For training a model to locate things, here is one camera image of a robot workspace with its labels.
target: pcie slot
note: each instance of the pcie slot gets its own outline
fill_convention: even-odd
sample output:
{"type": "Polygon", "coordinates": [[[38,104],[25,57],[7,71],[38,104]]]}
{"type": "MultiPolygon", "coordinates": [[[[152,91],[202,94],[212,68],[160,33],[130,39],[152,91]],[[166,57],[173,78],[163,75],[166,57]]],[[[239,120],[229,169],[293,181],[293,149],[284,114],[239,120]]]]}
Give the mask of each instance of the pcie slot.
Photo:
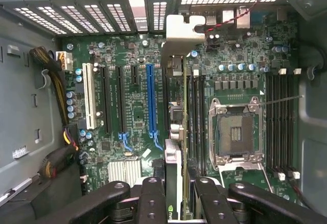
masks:
{"type": "Polygon", "coordinates": [[[163,93],[163,125],[165,131],[169,131],[169,116],[168,116],[168,83],[166,68],[162,68],[162,93],[163,93]]]}
{"type": "Polygon", "coordinates": [[[138,68],[137,68],[137,65],[132,65],[131,66],[131,83],[133,85],[138,84],[138,68]]]}
{"type": "Polygon", "coordinates": [[[107,67],[101,67],[102,95],[103,95],[103,113],[104,130],[106,133],[112,132],[111,124],[111,96],[109,86],[109,73],[107,67]]]}
{"type": "Polygon", "coordinates": [[[162,147],[158,141],[153,64],[147,64],[147,92],[149,110],[149,137],[153,139],[155,146],[162,150],[162,147]]]}
{"type": "Polygon", "coordinates": [[[126,124],[125,112],[125,78],[124,67],[116,66],[116,81],[117,81],[117,106],[118,106],[118,124],[119,132],[118,137],[123,141],[125,149],[132,151],[128,146],[128,132],[126,124]]]}
{"type": "Polygon", "coordinates": [[[90,63],[82,64],[84,73],[84,98],[86,113],[86,128],[95,129],[96,121],[96,96],[94,89],[93,65],[90,63]]]}

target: capacitor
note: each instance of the capacitor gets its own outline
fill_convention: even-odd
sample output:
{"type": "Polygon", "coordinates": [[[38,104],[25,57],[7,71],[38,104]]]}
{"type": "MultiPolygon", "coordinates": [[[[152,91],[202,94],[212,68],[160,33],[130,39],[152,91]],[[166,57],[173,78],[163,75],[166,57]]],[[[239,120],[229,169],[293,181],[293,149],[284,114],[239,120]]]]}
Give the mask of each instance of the capacitor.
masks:
{"type": "Polygon", "coordinates": [[[87,141],[87,145],[88,146],[93,146],[94,145],[94,141],[92,141],[92,140],[87,141]]]}
{"type": "Polygon", "coordinates": [[[267,67],[267,66],[265,66],[265,67],[261,67],[261,68],[260,68],[260,72],[262,72],[262,73],[269,72],[269,67],[267,67]]]}
{"type": "Polygon", "coordinates": [[[192,51],[191,52],[191,56],[193,57],[193,58],[196,58],[197,56],[198,56],[198,52],[196,52],[196,51],[192,51]]]}
{"type": "Polygon", "coordinates": [[[238,71],[243,71],[244,70],[244,67],[245,67],[245,64],[243,64],[243,63],[242,64],[238,64],[237,65],[237,70],[238,71]]]}
{"type": "Polygon", "coordinates": [[[288,52],[288,46],[282,46],[282,52],[287,53],[288,52]]]}
{"type": "Polygon", "coordinates": [[[96,67],[94,67],[94,68],[93,68],[93,72],[94,72],[94,73],[99,73],[99,72],[100,72],[100,69],[99,69],[99,68],[96,68],[96,67]]]}
{"type": "Polygon", "coordinates": [[[271,49],[274,53],[280,53],[282,51],[282,46],[275,46],[271,49]]]}
{"type": "Polygon", "coordinates": [[[70,106],[67,106],[67,110],[69,113],[72,113],[76,110],[76,106],[75,105],[70,105],[70,106]]]}
{"type": "Polygon", "coordinates": [[[96,52],[95,52],[94,50],[90,49],[90,50],[88,51],[88,54],[89,54],[89,55],[92,55],[92,56],[95,56],[96,52]]]}
{"type": "Polygon", "coordinates": [[[75,105],[76,104],[76,100],[75,99],[67,99],[66,100],[66,104],[67,105],[75,105]]]}
{"type": "Polygon", "coordinates": [[[66,93],[66,97],[71,99],[71,98],[75,97],[75,93],[73,91],[69,91],[66,93]]]}
{"type": "Polygon", "coordinates": [[[97,116],[97,118],[102,117],[103,116],[103,112],[102,111],[97,111],[96,116],[97,116]]]}
{"type": "Polygon", "coordinates": [[[220,72],[223,72],[223,71],[225,70],[225,66],[224,66],[223,64],[220,64],[220,65],[218,66],[218,70],[219,70],[220,72]]]}
{"type": "Polygon", "coordinates": [[[84,129],[80,130],[80,137],[85,137],[86,136],[86,131],[84,129]]]}
{"type": "Polygon", "coordinates": [[[87,132],[85,137],[89,140],[89,139],[92,139],[93,137],[93,133],[92,132],[87,132]]]}
{"type": "Polygon", "coordinates": [[[82,75],[82,73],[83,73],[83,70],[80,69],[80,68],[75,70],[75,74],[78,75],[78,76],[82,75]]]}
{"type": "Polygon", "coordinates": [[[247,65],[247,70],[250,72],[253,72],[255,70],[255,65],[254,64],[248,64],[247,65]]]}
{"type": "Polygon", "coordinates": [[[83,81],[83,78],[82,78],[82,76],[77,76],[75,80],[76,80],[76,82],[81,82],[81,81],[83,81]]]}
{"type": "Polygon", "coordinates": [[[73,119],[76,116],[76,113],[68,113],[68,118],[73,119]]]}
{"type": "Polygon", "coordinates": [[[233,50],[237,50],[237,49],[239,49],[241,47],[241,45],[239,44],[239,43],[235,43],[231,48],[233,49],[233,50]]]}
{"type": "Polygon", "coordinates": [[[232,72],[232,71],[235,69],[235,65],[233,65],[233,64],[229,64],[229,65],[227,66],[227,69],[228,69],[229,72],[232,72]]]}

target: screw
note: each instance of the screw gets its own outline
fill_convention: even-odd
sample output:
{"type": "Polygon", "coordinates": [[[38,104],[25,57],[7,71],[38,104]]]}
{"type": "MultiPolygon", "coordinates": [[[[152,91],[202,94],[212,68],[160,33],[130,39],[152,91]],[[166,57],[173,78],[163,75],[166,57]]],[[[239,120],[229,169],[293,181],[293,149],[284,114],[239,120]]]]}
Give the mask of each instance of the screw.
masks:
{"type": "Polygon", "coordinates": [[[151,179],[149,179],[149,182],[150,183],[155,183],[155,182],[157,182],[157,179],[156,178],[151,178],[151,179]]]}
{"type": "Polygon", "coordinates": [[[235,186],[239,189],[243,189],[245,187],[245,185],[242,183],[235,183],[235,186]]]}
{"type": "Polygon", "coordinates": [[[119,189],[119,188],[123,188],[124,185],[122,183],[117,183],[114,187],[119,189]]]}
{"type": "Polygon", "coordinates": [[[311,3],[309,3],[309,2],[305,3],[305,8],[310,8],[311,6],[312,6],[311,3]]]}
{"type": "Polygon", "coordinates": [[[74,45],[72,43],[67,44],[67,49],[68,50],[73,50],[73,48],[74,48],[74,45]]]}
{"type": "Polygon", "coordinates": [[[148,45],[149,45],[148,41],[146,41],[146,40],[142,41],[142,46],[143,47],[147,47],[148,45]]]}
{"type": "Polygon", "coordinates": [[[267,36],[266,37],[266,42],[272,42],[272,36],[267,36]]]}
{"type": "Polygon", "coordinates": [[[98,47],[99,47],[99,49],[104,48],[104,43],[103,42],[98,43],[98,47]]]}
{"type": "Polygon", "coordinates": [[[209,182],[207,178],[201,178],[200,181],[201,181],[202,183],[208,183],[208,182],[209,182]]]}

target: screw hole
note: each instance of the screw hole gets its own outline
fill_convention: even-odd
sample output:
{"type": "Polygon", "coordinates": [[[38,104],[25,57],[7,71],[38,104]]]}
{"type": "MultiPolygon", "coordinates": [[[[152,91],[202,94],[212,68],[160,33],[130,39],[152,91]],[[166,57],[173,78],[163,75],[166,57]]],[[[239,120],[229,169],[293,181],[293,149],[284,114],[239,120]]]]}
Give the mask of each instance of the screw hole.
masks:
{"type": "Polygon", "coordinates": [[[224,213],[219,213],[218,216],[219,216],[220,219],[225,219],[225,214],[224,213]]]}
{"type": "Polygon", "coordinates": [[[154,217],[155,217],[155,214],[154,214],[154,213],[150,213],[150,214],[148,214],[148,218],[149,218],[149,219],[154,219],[154,217]]]}

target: black pcie slot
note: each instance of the black pcie slot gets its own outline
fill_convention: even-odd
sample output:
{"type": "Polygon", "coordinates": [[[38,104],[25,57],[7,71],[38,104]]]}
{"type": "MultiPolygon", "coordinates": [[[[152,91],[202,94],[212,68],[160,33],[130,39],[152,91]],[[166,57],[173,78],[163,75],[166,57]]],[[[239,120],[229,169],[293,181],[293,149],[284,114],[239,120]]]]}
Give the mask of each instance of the black pcie slot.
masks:
{"type": "Polygon", "coordinates": [[[206,175],[206,141],[205,141],[205,116],[204,116],[204,81],[205,77],[199,77],[199,119],[200,119],[200,144],[202,145],[202,173],[206,175]]]}
{"type": "Polygon", "coordinates": [[[162,68],[162,93],[163,93],[163,125],[165,131],[169,131],[169,116],[168,116],[168,81],[166,68],[162,68]]]}
{"type": "Polygon", "coordinates": [[[109,73],[107,67],[101,67],[102,95],[103,95],[103,117],[104,130],[106,133],[112,132],[111,124],[111,95],[109,86],[109,73]]]}
{"type": "Polygon", "coordinates": [[[137,67],[137,65],[131,66],[131,84],[138,85],[138,67],[137,67]]]}
{"type": "Polygon", "coordinates": [[[116,66],[116,81],[117,81],[117,106],[118,106],[118,121],[119,133],[126,133],[126,112],[125,112],[125,83],[124,83],[124,68],[116,66]]]}

